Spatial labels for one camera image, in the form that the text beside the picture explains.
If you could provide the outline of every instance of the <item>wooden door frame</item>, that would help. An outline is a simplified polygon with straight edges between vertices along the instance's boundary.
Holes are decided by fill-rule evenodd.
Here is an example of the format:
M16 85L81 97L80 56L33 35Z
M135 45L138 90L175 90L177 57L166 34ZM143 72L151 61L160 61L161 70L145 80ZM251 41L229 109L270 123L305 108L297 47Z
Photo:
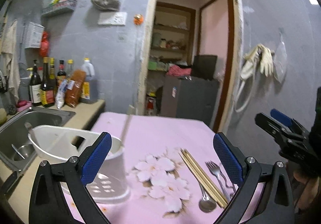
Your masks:
M138 82L138 100L136 103L137 114L142 115L146 96L147 65L149 46L152 35L152 25L157 0L149 0L146 11L145 40L142 49L142 62ZM243 53L243 11L241 0L228 0L229 35L228 54L225 77L219 102L217 120L214 124L214 132L227 131L233 109L233 93L237 88L240 77L240 61Z
M193 55L196 10L185 6L179 6L179 5L174 5L170 3L164 3L164 2L157 2L156 6L182 10L190 13L188 45L187 45L187 53L186 53L186 62L188 63L188 65L190 65L192 61L192 55Z

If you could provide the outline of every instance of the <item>metal fork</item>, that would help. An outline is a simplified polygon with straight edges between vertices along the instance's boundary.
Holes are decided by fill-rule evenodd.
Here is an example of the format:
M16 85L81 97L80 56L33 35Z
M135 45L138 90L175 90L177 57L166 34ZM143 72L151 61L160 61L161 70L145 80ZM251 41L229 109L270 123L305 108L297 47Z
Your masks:
M236 193L236 188L235 188L235 186L234 186L233 183L232 183L232 186L227 185L227 179L226 179L225 175L222 173L220 167L219 167L215 162L213 162L213 161L209 161L209 163L213 163L216 167L219 168L219 172L220 172L221 176L223 177L223 179L224 179L224 181L225 181L225 187L227 187L227 188L232 188L233 191L234 191L234 193Z
M220 180L220 177L219 177L219 176L220 176L220 168L217 167L215 164L213 164L213 162L205 162L205 164L206 164L206 166L208 167L210 173L217 178L217 180L218 180L218 182L219 182L219 185L220 185L220 187L221 187L221 189L222 189L222 192L223 192L225 198L227 199L228 202L230 202L230 201L231 201L231 198L230 198L230 196L227 194L227 192L226 192L226 190L225 190L225 188L224 188L224 186L223 186L223 184L222 184L222 182L221 182L221 180Z

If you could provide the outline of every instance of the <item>white bottle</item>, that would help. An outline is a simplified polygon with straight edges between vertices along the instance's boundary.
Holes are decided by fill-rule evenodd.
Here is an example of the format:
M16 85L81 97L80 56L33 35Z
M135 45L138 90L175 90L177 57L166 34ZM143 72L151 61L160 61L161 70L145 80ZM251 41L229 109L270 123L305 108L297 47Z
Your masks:
M84 64L81 66L81 69L86 72L87 76L82 85L80 101L84 103L97 102L98 84L94 66L90 63L89 58L84 58Z

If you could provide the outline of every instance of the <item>glass bottle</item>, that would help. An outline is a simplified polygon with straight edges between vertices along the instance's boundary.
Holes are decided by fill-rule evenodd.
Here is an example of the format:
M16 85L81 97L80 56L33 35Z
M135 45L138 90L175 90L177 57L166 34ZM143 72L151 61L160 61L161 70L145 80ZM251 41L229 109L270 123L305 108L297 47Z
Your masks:
M69 80L69 78L73 75L73 59L69 59L67 61L68 66L67 66L67 79Z
M59 71L57 73L57 87L62 83L64 79L66 79L66 72L64 71L65 65L63 60L59 60Z
M54 86L54 93L57 93L57 80L55 76L55 59L53 57L50 58L50 74L49 79L51 80L51 84Z
M55 104L54 86L49 78L48 57L43 58L43 80L41 83L41 103L47 108Z
M37 60L33 60L33 74L30 78L29 97L34 106L41 105L41 79L37 72Z

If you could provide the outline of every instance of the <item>stainless steel sink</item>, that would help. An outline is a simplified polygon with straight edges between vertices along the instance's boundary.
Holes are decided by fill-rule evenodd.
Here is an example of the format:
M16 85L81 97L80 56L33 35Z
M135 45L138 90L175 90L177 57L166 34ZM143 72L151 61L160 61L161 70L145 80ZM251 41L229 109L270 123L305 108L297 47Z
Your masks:
M13 171L27 168L36 152L28 139L25 122L29 122L33 128L39 125L63 126L75 114L72 111L30 107L12 117L0 127L0 159ZM22 159L12 145L24 153L25 159Z

